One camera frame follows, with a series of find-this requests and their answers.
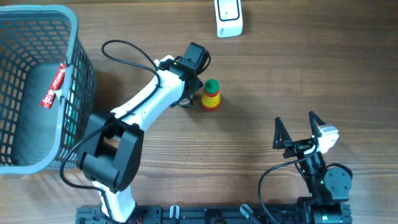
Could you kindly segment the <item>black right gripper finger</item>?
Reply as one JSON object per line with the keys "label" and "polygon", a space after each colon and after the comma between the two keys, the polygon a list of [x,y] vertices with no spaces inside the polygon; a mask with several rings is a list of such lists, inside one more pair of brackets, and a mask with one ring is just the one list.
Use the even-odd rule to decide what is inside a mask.
{"label": "black right gripper finger", "polygon": [[319,126],[323,126],[323,125],[326,125],[326,123],[324,122],[324,121],[322,121],[316,114],[315,114],[315,112],[314,111],[310,111],[309,113],[308,113],[308,116],[309,116],[309,120],[310,120],[310,127],[311,127],[311,130],[312,130],[312,134],[315,136],[315,137],[320,137],[321,136],[321,133],[320,133],[320,130],[319,130]]}
{"label": "black right gripper finger", "polygon": [[275,119],[275,132],[273,140],[273,149],[285,149],[292,146],[292,139],[287,132],[280,117]]}

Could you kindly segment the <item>red yellow sauce bottle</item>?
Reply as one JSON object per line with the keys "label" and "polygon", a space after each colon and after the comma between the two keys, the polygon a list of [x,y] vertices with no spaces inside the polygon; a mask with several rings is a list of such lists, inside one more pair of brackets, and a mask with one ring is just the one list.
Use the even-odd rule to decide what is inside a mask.
{"label": "red yellow sauce bottle", "polygon": [[207,80],[204,85],[201,103],[207,111],[216,110],[221,102],[220,86],[217,80]]}

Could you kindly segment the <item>red stick packet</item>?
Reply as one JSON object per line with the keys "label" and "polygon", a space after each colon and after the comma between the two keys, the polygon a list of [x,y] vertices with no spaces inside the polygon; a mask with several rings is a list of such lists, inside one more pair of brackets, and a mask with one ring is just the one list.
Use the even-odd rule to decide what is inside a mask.
{"label": "red stick packet", "polygon": [[59,90],[61,85],[63,84],[66,69],[67,69],[67,66],[64,63],[61,63],[59,65],[53,81],[51,82],[45,96],[43,97],[42,101],[40,102],[41,107],[44,107],[47,109],[50,109],[52,107],[53,102],[56,97],[56,91]]}

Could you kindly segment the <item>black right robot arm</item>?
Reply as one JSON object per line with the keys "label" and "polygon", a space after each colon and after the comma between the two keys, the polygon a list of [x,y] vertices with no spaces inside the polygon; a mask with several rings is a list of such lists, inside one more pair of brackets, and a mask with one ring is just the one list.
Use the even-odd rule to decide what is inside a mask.
{"label": "black right robot arm", "polygon": [[274,149],[283,149],[284,158],[295,157],[296,168],[304,179],[309,196],[296,203],[297,223],[352,223],[349,192],[353,173],[339,164],[326,164],[323,155],[339,138],[338,129],[326,124],[314,112],[308,114],[312,136],[293,141],[280,117],[275,119]]}

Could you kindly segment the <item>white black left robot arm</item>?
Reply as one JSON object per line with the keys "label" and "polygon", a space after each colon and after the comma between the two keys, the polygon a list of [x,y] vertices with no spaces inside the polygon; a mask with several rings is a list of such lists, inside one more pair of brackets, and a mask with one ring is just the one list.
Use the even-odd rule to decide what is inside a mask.
{"label": "white black left robot arm", "polygon": [[211,62],[201,45],[190,43],[183,56],[153,61],[154,78],[136,96],[109,113],[93,113],[79,147],[76,166],[101,195],[90,223],[128,223],[136,203],[131,182],[137,174],[144,133],[168,107],[193,106],[198,78]]}

